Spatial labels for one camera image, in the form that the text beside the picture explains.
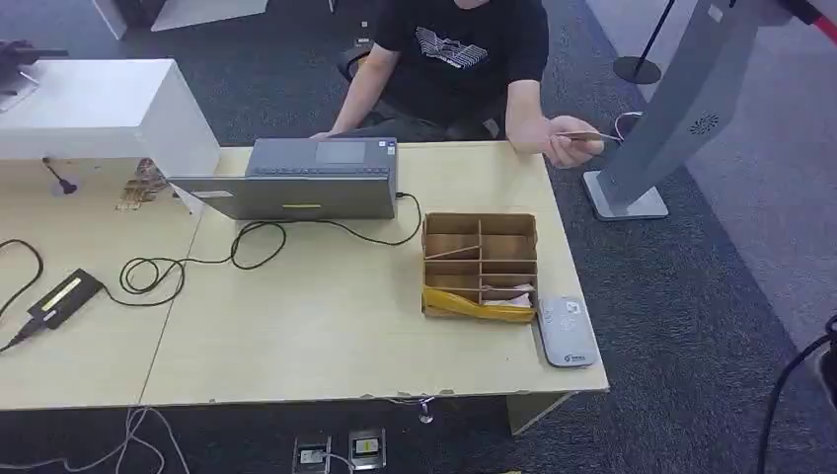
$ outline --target black cable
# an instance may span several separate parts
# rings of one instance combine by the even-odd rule
[[[5,242],[0,243],[0,249],[3,249],[4,247],[12,245],[12,244],[23,245],[24,247],[29,249],[29,251],[32,252],[32,255],[35,256],[35,260],[38,262],[38,270],[36,271],[35,276],[33,276],[33,278],[31,280],[29,280],[28,283],[23,285],[23,287],[21,287],[21,289],[19,289],[17,292],[15,292],[15,294],[13,294],[12,297],[9,298],[6,301],[6,303],[3,304],[2,307],[0,307],[0,319],[3,318],[3,314],[6,312],[7,309],[9,309],[9,306],[11,306],[12,303],[14,303],[15,300],[18,299],[18,297],[21,294],[23,294],[26,290],[31,288],[32,285],[35,284],[35,282],[38,281],[40,276],[43,274],[43,258],[40,257],[40,253],[38,253],[38,251],[35,250],[35,247],[30,245],[28,242],[24,242],[23,240],[11,239],[11,240],[7,240]],[[12,347],[21,343],[23,340],[27,339],[29,336],[31,336],[32,334],[37,332],[39,329],[40,329],[40,321],[31,320],[29,323],[27,323],[26,326],[24,326],[23,329],[21,329],[21,331],[18,332],[18,334],[6,346],[3,346],[2,348],[0,348],[0,354],[10,350]]]
[[[58,175],[58,173],[55,172],[55,170],[52,168],[52,165],[49,164],[50,160],[49,160],[48,156],[44,156],[43,158],[40,159],[40,161],[41,161],[41,163],[43,163],[43,166],[45,166],[46,169],[49,170],[49,173],[52,173],[52,176],[54,176],[55,179],[58,180],[58,184],[64,190],[64,193],[66,195],[72,195],[73,193],[75,193],[78,190],[78,187],[76,185],[74,185],[74,184],[70,183],[69,181],[61,178]]]
[[[776,385],[774,385],[773,391],[770,393],[770,398],[767,402],[767,414],[765,415],[764,426],[762,427],[761,435],[759,436],[758,463],[756,466],[757,474],[763,474],[765,472],[764,469],[767,461],[767,448],[770,441],[770,428],[773,425],[773,418],[776,416],[776,406],[779,404],[779,396],[782,394],[782,389],[785,387],[788,377],[791,376],[791,373],[795,368],[802,364],[811,354],[814,353],[814,351],[826,343],[831,343],[832,350],[837,349],[837,329],[835,329],[835,325],[837,325],[837,315],[832,316],[831,319],[828,320],[828,323],[825,324],[825,336],[817,339],[797,354],[794,359],[785,366],[782,370],[782,374],[779,375],[779,379],[776,381]]]
[[[177,286],[175,287],[175,291],[171,294],[171,296],[160,300],[154,301],[151,303],[130,303],[127,301],[122,301],[120,299],[115,298],[111,292],[105,287],[105,293],[108,294],[108,297],[115,303],[121,304],[123,306],[130,306],[130,307],[140,307],[140,308],[150,308],[154,306],[161,306],[171,301],[174,301],[184,289],[186,285],[186,264],[187,263],[194,263],[194,264],[205,264],[205,265],[219,265],[225,264],[227,262],[231,262],[237,269],[240,270],[255,270],[262,265],[266,264],[267,262],[273,260],[279,252],[285,247],[287,243],[287,232],[282,224],[294,224],[294,223],[302,223],[302,222],[309,222],[309,223],[318,223],[318,224],[329,224],[339,227],[344,231],[348,232],[349,234],[357,237],[358,239],[364,240],[366,242],[371,242],[373,244],[380,244],[380,245],[389,245],[391,247],[397,247],[400,245],[404,245],[407,242],[410,242],[416,234],[419,233],[421,230],[421,205],[419,204],[419,200],[409,194],[409,193],[396,193],[396,198],[411,198],[416,203],[416,210],[418,211],[418,223],[416,224],[416,228],[413,230],[413,233],[410,234],[409,237],[396,241],[396,242],[387,242],[384,240],[373,239],[371,237],[366,237],[365,235],[359,234],[357,231],[339,223],[334,222],[332,220],[277,220],[277,221],[256,221],[251,222],[245,225],[241,231],[239,231],[236,238],[233,240],[232,245],[230,246],[230,254],[226,258],[222,260],[199,260],[193,258],[184,258],[184,259],[170,259],[166,257],[152,257],[152,258],[144,258],[144,257],[137,257],[133,258],[125,263],[122,267],[122,270],[119,272],[119,286],[122,290],[128,294],[139,296],[143,294],[150,293],[154,291],[165,279],[168,275],[172,273],[175,269],[180,271],[180,275],[178,278]],[[253,265],[243,265],[236,260],[236,256],[238,255],[239,244],[241,243],[242,238],[245,235],[253,232],[254,230],[260,229],[262,227],[271,226],[279,229],[282,234],[282,241],[276,250],[273,251],[267,258],[261,260]],[[160,264],[169,264],[164,270]],[[134,272],[142,267],[149,267],[153,269],[154,276],[151,278],[151,281],[146,285],[137,285],[133,283],[133,276]]]

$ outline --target black t-shirt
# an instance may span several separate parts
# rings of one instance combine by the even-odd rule
[[[540,0],[491,0],[470,10],[454,0],[381,0],[375,42],[400,51],[387,94],[421,119],[447,125],[505,93],[540,81],[549,54]]]

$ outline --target speaker grille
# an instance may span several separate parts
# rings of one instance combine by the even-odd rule
[[[721,121],[721,118],[717,115],[706,114],[692,123],[692,126],[689,127],[689,133],[693,135],[705,135],[718,126],[719,121]]]

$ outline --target white cable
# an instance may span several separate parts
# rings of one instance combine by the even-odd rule
[[[30,469],[36,469],[38,467],[46,466],[46,465],[49,465],[49,464],[60,463],[63,466],[65,471],[76,473],[76,472],[83,472],[83,471],[87,471],[89,469],[93,469],[94,467],[102,464],[103,462],[107,461],[108,459],[111,459],[117,453],[119,453],[119,458],[118,458],[118,461],[116,462],[116,469],[115,469],[115,474],[118,474],[119,473],[119,468],[121,467],[122,460],[125,457],[125,453],[127,452],[127,449],[128,449],[128,446],[130,445],[130,442],[131,441],[136,441],[136,442],[142,444],[143,446],[145,446],[145,447],[151,449],[152,451],[154,451],[154,454],[156,454],[157,458],[160,460],[160,467],[157,469],[156,474],[161,474],[163,472],[163,469],[165,469],[165,467],[166,467],[166,458],[163,456],[163,453],[161,453],[159,449],[154,447],[148,441],[136,436],[136,431],[139,430],[139,427],[140,427],[140,425],[142,425],[142,422],[145,420],[145,415],[148,414],[148,412],[151,412],[154,415],[157,415],[157,417],[160,419],[160,421],[163,422],[163,425],[166,426],[166,431],[169,433],[169,439],[172,441],[172,444],[175,447],[175,451],[178,453],[178,456],[180,457],[181,464],[183,465],[183,468],[184,468],[184,472],[186,472],[186,474],[190,474],[189,466],[186,464],[186,458],[184,457],[183,452],[181,451],[180,445],[178,444],[177,440],[175,439],[175,434],[172,431],[172,426],[169,425],[169,421],[166,420],[166,417],[164,417],[162,413],[158,412],[156,409],[151,408],[151,407],[129,409],[128,412],[127,412],[127,415],[125,417],[125,439],[124,439],[124,441],[121,442],[117,447],[112,449],[108,454],[105,454],[103,457],[101,457],[100,459],[98,459],[96,461],[91,462],[90,464],[87,464],[87,465],[84,465],[84,466],[81,466],[81,467],[73,467],[73,466],[70,465],[70,460],[68,458],[58,457],[58,458],[49,459],[49,460],[46,460],[46,461],[34,462],[32,464],[3,464],[3,463],[0,463],[0,470],[28,471]]]
[[[340,461],[342,461],[343,464],[345,464],[345,467],[347,467],[350,472],[354,472],[354,470],[357,469],[357,466],[355,466],[353,462],[340,456],[339,454],[324,452],[323,455],[326,457],[333,457],[334,459],[339,459]]]
[[[625,136],[622,134],[622,131],[619,130],[619,119],[624,117],[642,117],[642,112],[625,112],[623,114],[619,114],[618,117],[613,121],[613,128],[616,130],[616,136],[619,137],[620,141],[625,141]]]
[[[422,405],[424,403],[430,403],[435,399],[436,397],[419,398],[417,400],[399,400],[397,398],[381,398],[380,400],[386,400],[396,405]]]

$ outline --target laptop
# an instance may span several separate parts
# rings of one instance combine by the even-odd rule
[[[236,220],[392,219],[394,138],[260,139],[242,177],[173,176]]]

